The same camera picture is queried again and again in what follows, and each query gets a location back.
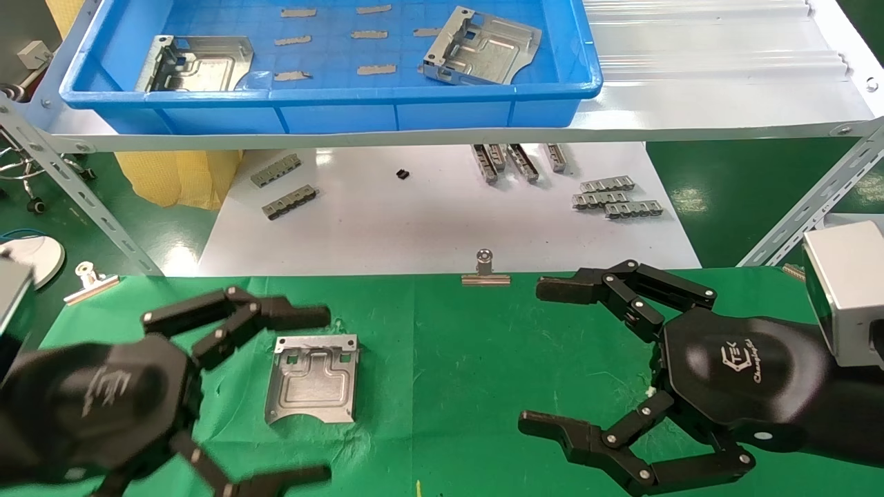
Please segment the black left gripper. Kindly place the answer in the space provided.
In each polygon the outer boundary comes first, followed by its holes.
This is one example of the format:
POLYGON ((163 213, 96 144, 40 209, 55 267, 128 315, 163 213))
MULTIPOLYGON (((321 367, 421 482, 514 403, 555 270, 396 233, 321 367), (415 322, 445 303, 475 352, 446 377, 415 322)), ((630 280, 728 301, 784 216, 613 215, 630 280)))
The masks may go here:
POLYGON ((284 496, 328 481, 331 467, 312 465, 235 482, 191 437, 174 435, 197 419, 200 369, 218 367, 259 331, 319 329, 331 320, 325 305, 230 286, 146 312, 149 335, 139 342, 22 353, 2 382, 2 487, 102 477, 91 496, 123 496, 176 455, 215 496, 284 496), (166 339, 209 324, 191 358, 166 339))

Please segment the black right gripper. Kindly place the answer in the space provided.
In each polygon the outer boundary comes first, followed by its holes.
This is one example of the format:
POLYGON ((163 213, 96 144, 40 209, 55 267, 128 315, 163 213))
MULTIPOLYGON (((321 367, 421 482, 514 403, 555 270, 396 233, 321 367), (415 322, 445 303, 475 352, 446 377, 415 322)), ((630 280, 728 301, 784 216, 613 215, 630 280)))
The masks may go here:
POLYGON ((739 481, 756 462, 737 442, 882 466, 882 371, 837 365, 815 325, 718 315, 709 310, 713 289, 637 261, 540 277, 537 299, 600 304, 643 342, 657 342, 654 386, 666 392, 608 430, 534 410, 518 419, 521 433, 555 441, 572 465, 606 472, 631 496, 739 481), (650 301, 683 314, 665 325, 650 301), (713 453, 654 463, 636 456, 632 444, 670 410, 672 421, 713 453))

